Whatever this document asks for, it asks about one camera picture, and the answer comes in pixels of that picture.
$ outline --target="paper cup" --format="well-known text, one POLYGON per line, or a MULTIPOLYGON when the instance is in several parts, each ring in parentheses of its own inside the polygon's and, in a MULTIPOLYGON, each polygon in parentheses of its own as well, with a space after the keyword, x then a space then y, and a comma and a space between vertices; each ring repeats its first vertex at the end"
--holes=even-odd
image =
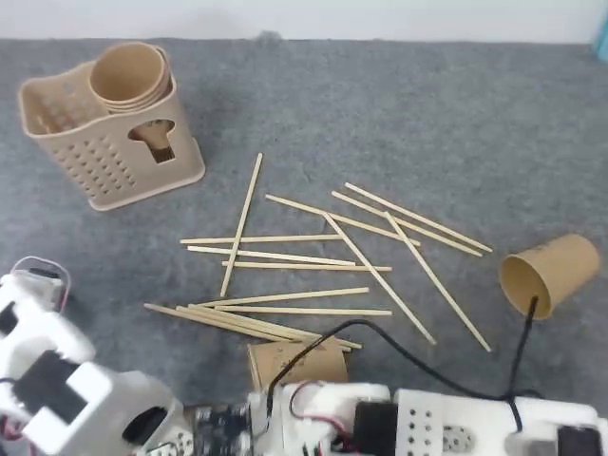
POLYGON ((532 297, 537 296, 535 319, 545 319, 598 270, 599 254, 594 245, 582 236, 566 235, 508 256, 500 279, 504 294, 518 311, 527 314, 532 297))
POLYGON ((155 103, 170 84, 163 54, 146 43, 110 47, 91 70, 91 90, 111 112, 133 112, 155 103))

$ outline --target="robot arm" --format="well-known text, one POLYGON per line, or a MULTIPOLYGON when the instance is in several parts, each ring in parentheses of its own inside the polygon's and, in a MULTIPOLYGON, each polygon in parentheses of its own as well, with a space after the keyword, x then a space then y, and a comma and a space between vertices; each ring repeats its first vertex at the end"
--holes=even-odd
POLYGON ((161 382, 93 362, 90 341, 53 311, 56 277, 15 271, 0 284, 0 410, 46 454, 127 456, 188 431, 161 382))

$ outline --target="cardboard piece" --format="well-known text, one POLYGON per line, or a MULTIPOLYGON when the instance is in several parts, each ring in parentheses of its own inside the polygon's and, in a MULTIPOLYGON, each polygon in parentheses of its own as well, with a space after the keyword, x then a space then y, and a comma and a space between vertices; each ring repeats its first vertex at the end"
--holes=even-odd
MULTIPOLYGON (((254 388, 264 390, 276 375, 294 356, 311 342, 273 342, 270 344, 248 345, 249 367, 254 388)), ((297 383, 304 380, 346 383, 349 376, 344 355, 339 342, 334 338, 326 340, 319 347, 302 358, 283 378, 283 383, 297 383)))

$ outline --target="stacked paper cups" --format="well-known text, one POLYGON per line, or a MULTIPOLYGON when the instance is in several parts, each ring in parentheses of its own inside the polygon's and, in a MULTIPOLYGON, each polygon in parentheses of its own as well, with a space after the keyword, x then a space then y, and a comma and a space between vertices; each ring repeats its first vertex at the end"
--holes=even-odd
MULTIPOLYGON (((90 86, 110 114, 138 112, 171 91, 171 70, 160 49, 146 43, 110 47, 97 60, 90 86)), ((165 119, 138 125, 129 138, 144 141, 157 162, 174 158, 167 139, 173 123, 165 119)))

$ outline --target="red wire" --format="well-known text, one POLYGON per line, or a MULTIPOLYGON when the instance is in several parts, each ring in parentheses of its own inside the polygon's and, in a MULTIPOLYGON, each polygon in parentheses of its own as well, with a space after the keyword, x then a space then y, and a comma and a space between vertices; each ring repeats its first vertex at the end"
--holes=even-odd
POLYGON ((329 425, 332 425, 333 428, 338 432, 340 438, 342 438, 342 440, 344 441, 349 441, 350 440, 350 435, 349 433, 346 431, 345 426, 340 423, 339 421, 337 421, 336 419, 330 417, 330 416, 323 416, 323 415, 300 415, 299 413, 296 413, 294 411, 294 400, 295 397, 306 387, 308 387, 309 385, 319 385, 322 387, 322 383, 317 382, 317 381, 307 381, 307 382, 302 382, 300 383, 296 388, 294 393, 292 394, 292 397, 290 398, 290 402, 289 402, 289 411, 290 413, 293 415, 294 418, 297 418, 299 420, 313 420, 313 421, 321 421, 323 423, 327 423, 329 425))

